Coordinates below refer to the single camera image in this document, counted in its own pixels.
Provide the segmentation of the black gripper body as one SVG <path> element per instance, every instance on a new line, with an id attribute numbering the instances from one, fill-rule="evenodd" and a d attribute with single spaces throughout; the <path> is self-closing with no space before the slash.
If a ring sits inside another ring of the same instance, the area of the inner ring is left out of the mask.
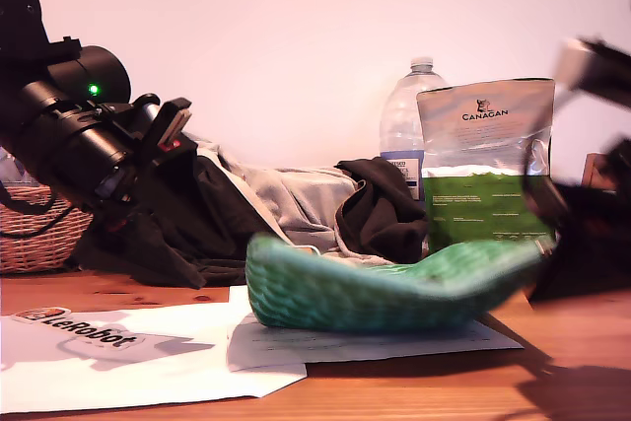
<path id="1" fill-rule="evenodd" d="M 89 111 L 68 116 L 68 197 L 112 228 L 140 210 L 155 212 L 191 230 L 191 204 L 159 204 L 147 199 L 152 163 L 178 145 L 190 118 L 191 102 L 174 99 L 158 107 L 144 131 L 130 131 L 122 120 L 144 114 L 153 100 L 142 105 L 92 106 Z"/>

